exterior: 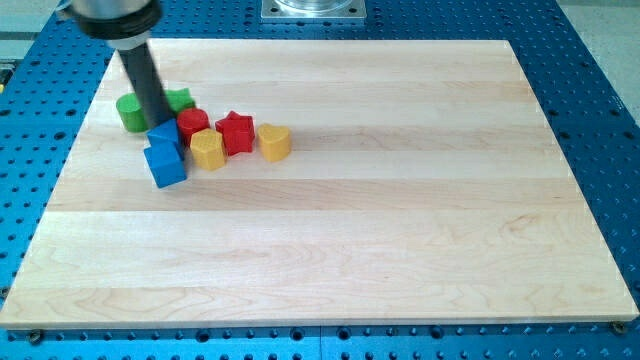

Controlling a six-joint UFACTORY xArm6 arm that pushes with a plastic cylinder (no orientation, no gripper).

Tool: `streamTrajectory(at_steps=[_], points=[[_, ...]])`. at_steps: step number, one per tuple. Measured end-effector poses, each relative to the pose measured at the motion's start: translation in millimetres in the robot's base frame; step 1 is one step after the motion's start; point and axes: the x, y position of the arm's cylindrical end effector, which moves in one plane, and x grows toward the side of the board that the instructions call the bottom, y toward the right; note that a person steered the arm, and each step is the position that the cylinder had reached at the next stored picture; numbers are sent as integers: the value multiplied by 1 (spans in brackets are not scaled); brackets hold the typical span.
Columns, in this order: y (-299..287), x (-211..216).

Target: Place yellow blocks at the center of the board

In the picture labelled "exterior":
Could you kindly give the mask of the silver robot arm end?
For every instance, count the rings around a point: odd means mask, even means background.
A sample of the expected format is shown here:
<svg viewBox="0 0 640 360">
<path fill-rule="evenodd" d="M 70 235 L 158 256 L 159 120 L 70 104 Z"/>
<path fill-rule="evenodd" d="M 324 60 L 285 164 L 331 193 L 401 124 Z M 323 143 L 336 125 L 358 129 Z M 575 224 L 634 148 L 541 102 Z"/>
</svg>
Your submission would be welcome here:
<svg viewBox="0 0 640 360">
<path fill-rule="evenodd" d="M 146 43 L 162 7 L 158 0 L 66 0 L 55 13 L 61 20 L 74 20 L 87 36 L 128 51 Z"/>
</svg>

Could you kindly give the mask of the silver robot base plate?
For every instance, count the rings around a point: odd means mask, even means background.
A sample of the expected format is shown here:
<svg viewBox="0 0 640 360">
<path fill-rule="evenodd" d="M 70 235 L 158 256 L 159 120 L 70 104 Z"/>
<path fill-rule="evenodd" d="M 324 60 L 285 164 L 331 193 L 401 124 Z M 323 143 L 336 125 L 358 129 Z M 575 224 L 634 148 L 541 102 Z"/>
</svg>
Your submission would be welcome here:
<svg viewBox="0 0 640 360">
<path fill-rule="evenodd" d="M 262 0 L 260 12 L 261 19 L 270 22 L 362 20 L 367 16 L 365 0 Z"/>
</svg>

